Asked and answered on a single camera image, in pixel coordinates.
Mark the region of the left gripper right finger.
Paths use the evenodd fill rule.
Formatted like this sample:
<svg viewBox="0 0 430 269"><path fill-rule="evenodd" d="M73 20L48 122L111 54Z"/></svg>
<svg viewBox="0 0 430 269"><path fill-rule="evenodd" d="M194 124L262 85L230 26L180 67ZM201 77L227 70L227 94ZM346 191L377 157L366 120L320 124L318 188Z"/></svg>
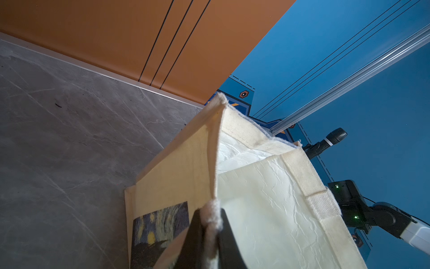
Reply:
<svg viewBox="0 0 430 269"><path fill-rule="evenodd" d="M218 233L218 268L247 269L225 210L221 209L222 229Z"/></svg>

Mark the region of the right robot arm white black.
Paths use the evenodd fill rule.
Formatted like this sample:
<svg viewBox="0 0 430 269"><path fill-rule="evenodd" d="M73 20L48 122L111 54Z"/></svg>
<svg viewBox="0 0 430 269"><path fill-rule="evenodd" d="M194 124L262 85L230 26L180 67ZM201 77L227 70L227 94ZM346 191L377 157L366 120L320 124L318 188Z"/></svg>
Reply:
<svg viewBox="0 0 430 269"><path fill-rule="evenodd" d="M377 226L425 254L430 254L430 225L426 222L387 202L368 206L352 180L331 182L328 188L340 207L347 227L368 234Z"/></svg>

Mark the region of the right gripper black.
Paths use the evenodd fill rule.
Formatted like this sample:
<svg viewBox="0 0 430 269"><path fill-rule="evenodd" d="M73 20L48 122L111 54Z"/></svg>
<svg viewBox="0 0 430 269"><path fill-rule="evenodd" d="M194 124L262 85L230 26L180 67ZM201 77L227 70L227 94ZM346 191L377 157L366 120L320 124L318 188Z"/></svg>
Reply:
<svg viewBox="0 0 430 269"><path fill-rule="evenodd" d="M331 182L328 188L339 205L346 226L369 232L372 226L368 217L372 209L366 204L355 182L352 180Z"/></svg>

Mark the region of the cream canvas bag starry print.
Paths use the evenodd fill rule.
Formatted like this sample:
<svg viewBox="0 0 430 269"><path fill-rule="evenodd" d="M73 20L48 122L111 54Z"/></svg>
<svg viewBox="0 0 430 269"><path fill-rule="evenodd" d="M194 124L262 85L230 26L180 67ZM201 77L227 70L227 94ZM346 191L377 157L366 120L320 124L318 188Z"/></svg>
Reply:
<svg viewBox="0 0 430 269"><path fill-rule="evenodd" d="M125 204L132 269L173 269L197 209L203 269L219 269L222 208L248 269L366 267L301 144L272 137L224 94L143 169Z"/></svg>

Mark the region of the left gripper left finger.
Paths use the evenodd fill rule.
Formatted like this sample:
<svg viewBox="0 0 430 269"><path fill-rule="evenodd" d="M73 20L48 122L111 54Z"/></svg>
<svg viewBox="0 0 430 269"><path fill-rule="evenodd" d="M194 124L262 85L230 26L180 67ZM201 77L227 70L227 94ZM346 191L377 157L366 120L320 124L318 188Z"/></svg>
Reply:
<svg viewBox="0 0 430 269"><path fill-rule="evenodd" d="M200 209L194 212L185 241L174 269L202 269L205 227L200 217Z"/></svg>

